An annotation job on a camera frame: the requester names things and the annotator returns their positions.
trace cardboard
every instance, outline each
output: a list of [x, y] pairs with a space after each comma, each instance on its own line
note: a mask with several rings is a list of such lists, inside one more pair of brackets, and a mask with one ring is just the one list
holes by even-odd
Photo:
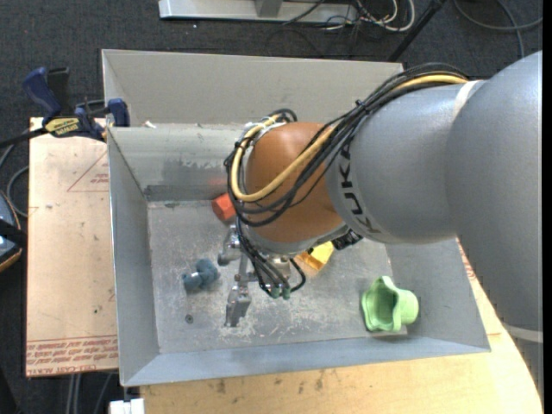
[[30, 142], [27, 377], [117, 368], [108, 177], [105, 143]]

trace cable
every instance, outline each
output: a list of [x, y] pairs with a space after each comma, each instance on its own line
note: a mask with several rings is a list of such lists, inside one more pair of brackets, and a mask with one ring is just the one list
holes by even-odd
[[302, 38], [317, 53], [317, 56], [323, 57], [323, 53], [317, 47], [317, 45], [315, 45], [311, 40], [309, 40], [309, 38], [305, 34], [303, 34], [300, 31], [297, 31], [294, 28], [278, 28], [274, 32], [272, 32], [271, 34], [268, 35], [268, 37], [265, 39], [265, 50], [267, 51], [268, 55], [270, 55], [271, 57], [273, 56], [273, 54], [272, 54], [270, 48], [268, 47], [268, 43], [270, 42], [270, 40], [276, 34], [283, 34], [284, 32], [290, 32], [290, 33], [295, 34], [298, 37]]
[[361, 2], [361, 0], [354, 0], [354, 1], [356, 2], [357, 8], [361, 11], [361, 13], [363, 13], [363, 15], [366, 16], [370, 20], [370, 22], [374, 24], [384, 26], [386, 23], [392, 22], [397, 17], [397, 14], [398, 14], [397, 0], [392, 0], [392, 3], [393, 3], [392, 16], [385, 16], [381, 19], [376, 19], [375, 17], [373, 17], [368, 11], [368, 9], [366, 8], [366, 6]]
[[[330, 163], [333, 160], [331, 157], [335, 155], [335, 152], [339, 152], [340, 149], [354, 136], [355, 131], [358, 129], [362, 121], [369, 118], [375, 111], [381, 106], [389, 103], [396, 97], [400, 97], [409, 91], [415, 91], [423, 87], [429, 87], [432, 85], [449, 85], [459, 84], [467, 82], [467, 78], [461, 74], [457, 69], [452, 66], [445, 66], [439, 64], [428, 64], [423, 66], [416, 66], [401, 74], [389, 78], [384, 82], [376, 91], [374, 91], [366, 100], [358, 102], [357, 107], [349, 111], [347, 114], [336, 118], [334, 121], [324, 125], [318, 133], [313, 137], [310, 143], [305, 147], [304, 151], [298, 156], [298, 159], [308, 154], [311, 158], [306, 163], [304, 170], [297, 177], [294, 185], [278, 199], [273, 200], [270, 204], [249, 204], [247, 205], [240, 199], [238, 199], [233, 192], [233, 189], [229, 189], [230, 199], [235, 206], [238, 217], [247, 225], [252, 227], [260, 227], [273, 222], [291, 206], [296, 205], [292, 202], [295, 198], [298, 189], [306, 182], [310, 176], [320, 167], [320, 165], [330, 157]], [[323, 141], [320, 140], [321, 136], [328, 135]], [[314, 143], [317, 143], [316, 152], [309, 152]], [[236, 154], [240, 152], [242, 154], [242, 145], [247, 146], [246, 142], [236, 143], [235, 151], [227, 158], [233, 160], [238, 167], [241, 164], [241, 156], [235, 160]], [[227, 172], [230, 173], [229, 164], [226, 164]], [[236, 185], [240, 185], [241, 182], [238, 179], [235, 182]], [[269, 212], [269, 216], [262, 221], [250, 220], [249, 215], [255, 215], [260, 213]]]
[[72, 392], [74, 387], [75, 387], [75, 374], [72, 374], [71, 381], [69, 382], [69, 391], [67, 392], [66, 414], [71, 414]]
[[[506, 6], [498, 0], [498, 3], [500, 5], [500, 8], [506, 13], [506, 16], [510, 19], [512, 26], [517, 26], [516, 20], [514, 19], [514, 16], [511, 14], [510, 10], [506, 8]], [[524, 39], [521, 38], [521, 30], [516, 29], [516, 37], [517, 37], [517, 45], [519, 46], [519, 58], [525, 57], [525, 48], [524, 48]]]
[[307, 161], [320, 147], [328, 140], [329, 135], [331, 134], [332, 130], [327, 130], [324, 134], [318, 137], [318, 139], [307, 149], [305, 149], [283, 172], [281, 172], [275, 179], [273, 179], [269, 184], [265, 185], [262, 189], [259, 191], [256, 191], [255, 193], [245, 194], [243, 193], [238, 185], [238, 160], [242, 157], [243, 152], [245, 149], [242, 149], [242, 147], [238, 147], [238, 152], [236, 153], [234, 157], [234, 161], [232, 164], [232, 179], [231, 179], [231, 188], [234, 193], [234, 196], [241, 201], [244, 201], [246, 203], [252, 203], [254, 201], [258, 201], [259, 199], [263, 199], [267, 195], [273, 193], [278, 187], [282, 185], [282, 183], [287, 179], [293, 172], [297, 170], [298, 167], [302, 166], [305, 161]]
[[313, 10], [318, 8], [322, 3], [326, 2], [327, 0], [320, 0], [317, 3], [315, 3], [310, 9], [306, 10], [303, 14], [300, 14], [296, 17], [293, 17], [291, 20], [288, 20], [287, 22], [282, 23], [282, 26], [292, 24], [294, 22], [298, 22], [299, 20], [307, 17]]
[[72, 414], [78, 414], [78, 396], [80, 394], [80, 381], [82, 377], [82, 374], [78, 374], [77, 381], [75, 382], [75, 390], [72, 398]]
[[19, 207], [16, 206], [16, 202], [11, 197], [11, 189], [14, 185], [14, 183], [17, 181], [17, 179], [28, 171], [28, 166], [24, 167], [23, 169], [19, 169], [9, 180], [8, 187], [6, 188], [6, 196], [8, 197], [8, 200], [11, 202], [11, 206], [16, 211], [16, 213], [23, 217], [28, 217], [28, 214], [25, 213], [23, 210], [21, 210]]
[[293, 258], [290, 258], [290, 262], [291, 264], [295, 267], [295, 269], [297, 270], [297, 273], [299, 273], [299, 275], [301, 276], [301, 282], [299, 282], [299, 284], [295, 285], [293, 288], [292, 288], [292, 292], [296, 292], [299, 288], [301, 288], [304, 283], [307, 281], [307, 277], [304, 275], [304, 272], [303, 270], [301, 269], [301, 267], [297, 264], [297, 262], [295, 262], [295, 260]]
[[108, 384], [110, 383], [111, 378], [113, 377], [113, 373], [109, 373], [107, 378], [105, 379], [105, 382], [103, 383], [102, 390], [100, 391], [99, 396], [97, 396], [97, 402], [96, 406], [94, 407], [94, 411], [92, 414], [98, 414], [100, 410], [100, 406], [102, 405], [102, 402], [104, 401], [104, 395], [105, 391], [107, 390]]
[[455, 7], [456, 7], [456, 9], [458, 9], [458, 12], [460, 12], [461, 16], [463, 16], [464, 18], [469, 20], [471, 23], [476, 24], [477, 26], [481, 26], [482, 28], [491, 29], [491, 30], [498, 31], [498, 32], [513, 33], [513, 32], [516, 32], [516, 31], [522, 31], [522, 30], [534, 28], [534, 27], [538, 26], [539, 24], [541, 24], [543, 22], [543, 18], [540, 17], [540, 18], [537, 18], [533, 22], [522, 24], [522, 25], [514, 25], [514, 26], [511, 26], [511, 27], [509, 27], [509, 26], [493, 26], [493, 25], [490, 25], [490, 24], [485, 24], [485, 23], [482, 23], [482, 22], [478, 22], [477, 20], [475, 20], [474, 18], [469, 16], [460, 7], [460, 5], [458, 3], [458, 0], [453, 0], [453, 2], [455, 3]]
[[398, 33], [398, 32], [407, 31], [408, 29], [410, 29], [412, 27], [412, 25], [414, 24], [414, 21], [416, 19], [416, 7], [414, 5], [413, 0], [407, 0], [407, 3], [409, 4], [409, 8], [410, 8], [410, 10], [409, 10], [410, 20], [404, 26], [401, 26], [401, 27], [398, 27], [398, 28], [389, 26], [389, 23], [392, 22], [393, 20], [395, 20], [395, 18], [398, 15], [397, 0], [392, 0], [393, 1], [393, 6], [394, 6], [393, 15], [392, 16], [385, 16], [381, 19], [377, 19], [374, 16], [372, 16], [372, 14], [368, 11], [368, 9], [362, 4], [362, 2], [360, 0], [354, 0], [354, 1], [356, 2], [357, 8], [359, 9], [359, 11], [361, 13], [361, 16], [359, 17], [360, 20], [362, 20], [363, 22], [369, 22], [369, 23], [375, 24], [375, 25], [380, 26], [381, 28], [383, 28], [387, 31], [390, 31], [390, 32]]

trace blue clamp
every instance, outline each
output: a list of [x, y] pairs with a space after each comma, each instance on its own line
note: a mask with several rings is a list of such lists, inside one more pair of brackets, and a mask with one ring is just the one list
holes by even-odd
[[[46, 80], [47, 71], [44, 67], [33, 70], [23, 81], [23, 89], [27, 95], [45, 111], [42, 127], [58, 138], [68, 136], [83, 136], [93, 140], [105, 141], [105, 128], [94, 120], [94, 115], [82, 108], [75, 109], [74, 116], [59, 116], [61, 106]], [[111, 114], [111, 125], [117, 127], [130, 126], [130, 116], [127, 105], [121, 98], [111, 99], [104, 114]]]

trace gray carpet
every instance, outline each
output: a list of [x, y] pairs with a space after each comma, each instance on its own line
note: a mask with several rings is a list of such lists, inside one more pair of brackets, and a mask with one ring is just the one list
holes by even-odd
[[[267, 22], [160, 21], [158, 1], [0, 0], [0, 140], [19, 134], [30, 116], [41, 113], [21, 87], [26, 74], [38, 66], [71, 68], [73, 104], [85, 97], [101, 97], [103, 48], [384, 61], [404, 38], [368, 26], [353, 35], [351, 28], [338, 34], [300, 24], [282, 28]], [[417, 13], [421, 14], [430, 1], [414, 0]], [[543, 0], [501, 2], [518, 24], [532, 22], [543, 13]], [[496, 1], [459, 3], [484, 23], [510, 23]], [[542, 50], [543, 25], [524, 31], [522, 37], [525, 54]], [[519, 54], [515, 34], [476, 26], [448, 1], [399, 60], [405, 66], [446, 62], [469, 76], [488, 78], [516, 61]], [[24, 143], [2, 166], [0, 190], [5, 190], [12, 175], [27, 164], [28, 145]], [[26, 206], [27, 182], [23, 176], [15, 185], [14, 199], [20, 207]], [[64, 412], [68, 378], [24, 378], [25, 269], [23, 257], [0, 273], [0, 368], [23, 412]], [[83, 377], [80, 412], [92, 412], [105, 379], [105, 374]], [[121, 396], [116, 379], [111, 379], [105, 400]], [[2, 404], [0, 412], [4, 414]]]

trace green plastic toy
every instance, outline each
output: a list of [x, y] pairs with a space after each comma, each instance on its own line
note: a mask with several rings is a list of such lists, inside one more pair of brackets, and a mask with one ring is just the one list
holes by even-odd
[[377, 278], [361, 298], [366, 326], [370, 331], [399, 331], [417, 318], [416, 295], [393, 284], [389, 276]]

